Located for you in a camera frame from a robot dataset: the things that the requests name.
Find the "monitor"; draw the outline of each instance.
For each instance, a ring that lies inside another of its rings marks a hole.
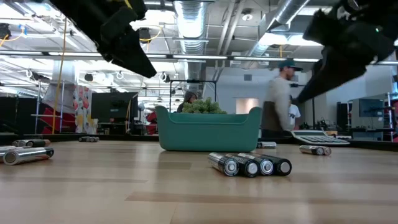
[[[359,117],[362,118],[384,117],[384,100],[359,99]]]
[[[100,122],[108,122],[110,118],[126,118],[129,102],[130,117],[133,120],[138,116],[138,99],[134,97],[136,92],[127,93],[93,93],[91,100],[91,118],[97,118]]]

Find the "man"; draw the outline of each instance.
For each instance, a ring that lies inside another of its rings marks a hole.
[[[301,117],[300,110],[296,105],[292,104],[293,97],[290,95],[289,99],[289,117],[290,117],[290,128],[293,130],[298,130],[295,125],[299,117]]]
[[[302,68],[295,66],[291,59],[278,64],[279,75],[269,81],[262,107],[262,137],[282,136],[283,130],[290,130],[289,95],[290,83],[295,71]]]

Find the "battery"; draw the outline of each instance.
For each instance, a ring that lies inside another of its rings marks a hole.
[[[239,153],[238,156],[252,159],[259,164],[260,174],[264,176],[272,175],[274,173],[274,165],[269,159],[264,159],[260,157],[253,156],[248,153]]]
[[[275,149],[276,142],[257,142],[258,149]]]
[[[252,160],[241,156],[234,156],[232,154],[225,155],[233,158],[239,164],[239,173],[245,177],[256,177],[259,174],[259,164]]]
[[[90,142],[98,142],[99,140],[99,137],[90,137]]]
[[[274,165],[274,174],[287,176],[292,171],[292,163],[288,159],[276,157],[276,156],[269,156],[269,155],[259,155],[253,154],[256,157],[269,159]]]
[[[31,149],[13,149],[3,155],[5,165],[17,165],[49,159],[54,155],[52,147],[37,147]]]
[[[317,156],[322,156],[325,154],[323,148],[319,146],[300,146],[300,152]]]
[[[3,146],[0,147],[0,163],[2,163],[2,157],[5,155],[6,152],[13,150],[13,149],[25,149],[27,147],[15,147],[15,146]]]
[[[47,139],[33,139],[33,140],[29,140],[26,143],[26,146],[45,147],[45,146],[49,146],[50,144],[51,144],[50,140],[47,140]]]
[[[17,142],[18,142],[18,147],[27,146],[26,144],[27,144],[29,141],[36,141],[36,140],[42,141],[41,139],[23,139],[23,140],[17,140]]]
[[[80,137],[79,141],[80,142],[98,142],[100,140],[99,137],[89,137],[89,136],[85,136],[85,137]]]
[[[208,160],[214,169],[227,176],[235,176],[239,172],[239,164],[232,158],[212,152],[209,154]]]

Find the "desk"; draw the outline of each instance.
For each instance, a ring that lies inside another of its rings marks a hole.
[[[225,177],[205,152],[158,142],[56,142],[51,160],[0,164],[4,223],[398,223],[398,153],[295,145],[287,177]]]

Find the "exposed pipe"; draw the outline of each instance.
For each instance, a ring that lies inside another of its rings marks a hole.
[[[223,55],[225,55],[227,53],[229,45],[231,44],[232,36],[235,33],[236,24],[238,24],[238,21],[239,21],[239,18],[240,18],[239,15],[242,13],[243,3],[244,2],[246,2],[246,0],[241,0],[239,2],[238,9],[236,10],[234,21],[232,23],[231,29],[229,30],[228,38],[226,39]]]
[[[260,27],[265,27],[265,31],[271,30],[283,24],[290,23],[294,17],[300,12],[300,10],[309,2],[310,0],[280,0],[277,6],[277,9],[273,12],[273,17],[264,17],[261,21]],[[266,50],[268,49],[268,45],[261,44],[261,39],[266,38],[265,34],[263,33],[259,38],[259,41],[254,44],[253,48],[248,51],[246,56],[248,57],[261,57]],[[251,63],[244,63],[244,68],[249,68]]]
[[[235,2],[232,2],[232,1],[228,5],[228,14],[225,19],[223,30],[221,31],[220,41],[218,42],[218,47],[217,47],[217,51],[216,51],[217,55],[219,55],[221,53],[221,48],[223,47],[225,35],[226,35],[226,32],[228,31],[228,26],[229,26],[229,22],[231,21],[232,13],[234,10],[234,5],[235,5]]]
[[[203,55],[205,43],[192,39],[202,39],[206,27],[206,10],[208,2],[199,1],[176,1],[174,2],[175,12],[177,13],[177,27],[181,38],[191,40],[181,41],[183,54]],[[205,80],[206,73],[202,71],[202,63],[185,62],[185,79]],[[201,95],[203,87],[198,85],[187,85],[188,89]]]
[[[271,30],[283,24],[292,22],[294,17],[307,5],[310,0],[280,0],[267,30]]]

